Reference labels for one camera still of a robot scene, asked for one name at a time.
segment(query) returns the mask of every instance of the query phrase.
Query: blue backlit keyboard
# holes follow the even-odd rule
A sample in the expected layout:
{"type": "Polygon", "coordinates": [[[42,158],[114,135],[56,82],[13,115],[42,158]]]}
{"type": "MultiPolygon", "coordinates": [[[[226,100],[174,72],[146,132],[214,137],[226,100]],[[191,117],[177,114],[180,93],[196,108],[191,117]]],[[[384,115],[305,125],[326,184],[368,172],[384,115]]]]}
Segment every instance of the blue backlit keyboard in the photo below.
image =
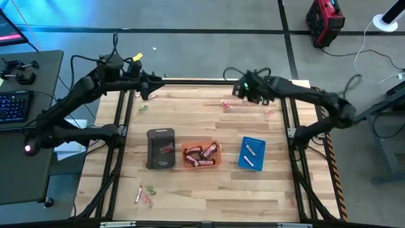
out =
{"type": "Polygon", "coordinates": [[[0,124],[27,121],[32,91],[0,92],[0,124]]]}

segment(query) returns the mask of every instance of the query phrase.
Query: wooden table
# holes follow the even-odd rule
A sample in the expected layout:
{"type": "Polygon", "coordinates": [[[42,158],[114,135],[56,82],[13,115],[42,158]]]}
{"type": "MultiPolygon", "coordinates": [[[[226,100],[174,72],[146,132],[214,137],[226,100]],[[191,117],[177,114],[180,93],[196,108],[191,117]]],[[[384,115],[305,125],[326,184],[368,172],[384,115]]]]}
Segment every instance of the wooden table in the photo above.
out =
{"type": "MultiPolygon", "coordinates": [[[[309,86],[307,80],[295,80],[294,83],[309,86]]],[[[231,93],[230,85],[166,85],[153,93],[156,98],[134,101],[114,220],[299,221],[280,102],[258,106],[243,102],[231,93]],[[230,111],[223,110],[222,99],[233,106],[230,111]],[[148,104],[149,108],[139,112],[138,108],[143,104],[148,104]],[[273,113],[266,116],[266,110],[273,113]],[[176,167],[173,170],[148,170],[145,167],[146,132],[164,127],[175,130],[176,167]],[[262,172],[237,166],[244,136],[266,141],[262,172]],[[216,168],[184,169],[181,144],[211,139],[220,142],[222,164],[216,168]],[[143,202],[134,203],[141,184],[152,185],[158,192],[153,196],[152,208],[143,202]]],[[[109,92],[102,97],[96,125],[113,122],[118,94],[109,92]]],[[[301,125],[318,120],[313,104],[297,101],[297,108],[301,125]]],[[[323,146],[312,142],[310,145],[324,153],[323,146]]],[[[106,152],[107,149],[95,151],[85,161],[76,197],[78,213],[100,188],[106,152]]],[[[309,149],[306,156],[314,192],[339,218],[327,161],[309,149]]],[[[305,194],[303,198],[309,215],[305,194]]]]}

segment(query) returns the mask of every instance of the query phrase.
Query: desk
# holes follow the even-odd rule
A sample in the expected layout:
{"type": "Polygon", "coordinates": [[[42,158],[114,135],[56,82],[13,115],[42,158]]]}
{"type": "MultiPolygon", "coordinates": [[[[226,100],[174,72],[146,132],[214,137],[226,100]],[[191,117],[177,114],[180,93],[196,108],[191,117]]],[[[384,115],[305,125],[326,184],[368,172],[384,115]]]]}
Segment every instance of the desk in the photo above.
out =
{"type": "MultiPolygon", "coordinates": [[[[305,80],[294,83],[309,86],[305,80]]],[[[157,97],[150,101],[134,101],[114,220],[299,221],[279,101],[269,106],[243,103],[232,96],[230,85],[166,85],[154,94],[157,97]],[[233,106],[230,111],[223,111],[222,99],[233,106]],[[148,104],[149,108],[139,112],[143,104],[148,104]],[[273,114],[266,117],[266,110],[273,114]],[[148,170],[145,167],[146,132],[163,127],[175,129],[176,167],[148,170]],[[237,166],[244,136],[266,141],[262,172],[250,172],[237,166]],[[222,164],[216,168],[185,170],[181,144],[211,139],[220,142],[222,164]],[[156,188],[158,193],[153,197],[152,208],[147,208],[143,202],[134,203],[140,184],[156,188]]],[[[96,125],[113,122],[117,100],[118,92],[102,97],[96,125]]],[[[313,104],[297,101],[297,107],[301,124],[317,121],[313,104]]],[[[322,146],[312,143],[311,146],[324,153],[322,146]]],[[[86,158],[76,197],[78,213],[99,190],[106,152],[107,149],[100,149],[86,158]]],[[[314,192],[333,215],[340,217],[327,161],[310,150],[306,156],[314,192]]],[[[306,195],[303,198],[309,214],[306,195]]]]}
{"type": "MultiPolygon", "coordinates": [[[[20,85],[14,80],[5,80],[0,91],[30,89],[53,95],[62,63],[62,51],[42,51],[38,53],[2,54],[6,61],[20,60],[30,63],[38,61],[39,69],[31,70],[37,74],[32,85],[20,85]]],[[[34,93],[30,115],[27,121],[37,118],[42,110],[52,105],[49,96],[34,93]]],[[[0,205],[43,200],[46,194],[49,167],[53,149],[42,149],[37,155],[29,157],[23,152],[23,135],[19,130],[26,122],[0,125],[0,205]]]]}

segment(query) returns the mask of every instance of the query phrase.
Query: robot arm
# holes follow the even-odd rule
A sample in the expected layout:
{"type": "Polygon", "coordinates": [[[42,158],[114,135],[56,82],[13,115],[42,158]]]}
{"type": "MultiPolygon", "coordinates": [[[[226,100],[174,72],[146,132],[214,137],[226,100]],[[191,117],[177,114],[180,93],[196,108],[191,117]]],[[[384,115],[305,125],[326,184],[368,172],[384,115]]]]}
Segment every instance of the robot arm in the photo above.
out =
{"type": "Polygon", "coordinates": [[[253,103],[262,102],[268,105],[275,98],[293,98],[314,105],[324,107],[329,112],[329,117],[310,126],[300,126],[294,132],[290,143],[299,149],[306,149],[312,137],[329,132],[332,128],[345,129],[352,125],[355,108],[336,93],[314,91],[309,88],[294,85],[291,81],[281,78],[265,76],[260,77],[259,72],[247,71],[234,85],[232,94],[253,103]]]}
{"type": "Polygon", "coordinates": [[[54,148],[63,143],[76,141],[84,146],[90,140],[102,139],[110,144],[119,143],[123,131],[114,124],[101,128],[79,129],[64,118],[83,104],[91,103],[107,95],[108,91],[136,90],[144,100],[164,84],[160,77],[141,71],[140,61],[129,63],[128,70],[120,75],[123,60],[118,55],[103,56],[97,67],[81,78],[68,93],[50,109],[37,117],[37,127],[25,136],[25,153],[32,156],[41,148],[54,148]]]}

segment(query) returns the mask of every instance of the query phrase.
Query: floor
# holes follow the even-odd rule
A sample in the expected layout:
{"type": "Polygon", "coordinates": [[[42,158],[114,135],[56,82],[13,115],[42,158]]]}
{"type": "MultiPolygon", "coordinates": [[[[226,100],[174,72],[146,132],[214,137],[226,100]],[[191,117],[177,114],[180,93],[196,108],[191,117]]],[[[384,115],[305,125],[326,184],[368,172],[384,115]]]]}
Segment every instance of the floor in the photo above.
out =
{"type": "MultiPolygon", "coordinates": [[[[346,16],[343,31],[363,31],[371,18],[385,12],[395,0],[340,0],[346,16]]],[[[311,0],[284,0],[287,23],[280,19],[277,0],[121,0],[120,4],[107,0],[24,0],[15,3],[31,24],[42,50],[61,49],[65,52],[60,76],[70,81],[68,59],[73,54],[96,57],[107,54],[112,48],[112,35],[108,29],[130,29],[120,33],[118,50],[122,56],[144,54],[145,70],[168,77],[220,78],[225,67],[240,69],[270,67],[274,75],[288,79],[308,79],[312,86],[326,91],[341,91],[354,75],[354,56],[332,57],[315,49],[308,35],[290,35],[292,53],[286,51],[285,36],[278,34],[242,34],[240,30],[307,30],[304,17],[311,0]],[[61,27],[96,28],[87,33],[66,32],[61,27]],[[136,29],[233,29],[233,34],[156,34],[150,30],[140,33],[136,29]]],[[[4,11],[16,23],[23,24],[13,4],[4,11]]],[[[399,29],[405,31],[400,20],[399,29]]],[[[29,32],[27,37],[34,43],[29,32]]],[[[333,54],[358,51],[363,37],[340,35],[326,50],[333,54]]],[[[368,36],[365,49],[372,48],[389,55],[394,63],[405,67],[405,39],[402,36],[368,36]]],[[[31,51],[27,45],[2,47],[0,53],[31,51]]],[[[75,73],[85,75],[92,70],[92,63],[78,60],[75,73]]],[[[398,73],[389,61],[373,53],[361,54],[357,69],[364,75],[363,82],[347,95],[348,100],[363,111],[381,100],[386,90],[399,83],[397,78],[378,84],[389,75],[398,73]]],[[[56,97],[63,97],[66,89],[58,83],[56,97]]],[[[89,105],[95,114],[98,102],[89,105]]],[[[93,119],[80,107],[75,118],[93,119]]],[[[378,129],[381,134],[395,132],[403,120],[385,124],[378,129]]],[[[372,177],[383,175],[381,157],[375,150],[371,131],[366,123],[346,130],[333,130],[335,157],[342,181],[349,220],[366,224],[403,226],[405,183],[397,182],[373,186],[372,177]]],[[[401,141],[401,135],[391,139],[401,141]]],[[[391,149],[400,150],[395,143],[391,149]]],[[[79,174],[54,176],[49,185],[49,196],[55,199],[52,208],[43,209],[37,203],[0,206],[1,223],[65,219],[70,216],[72,199],[76,192],[79,174]]]]}

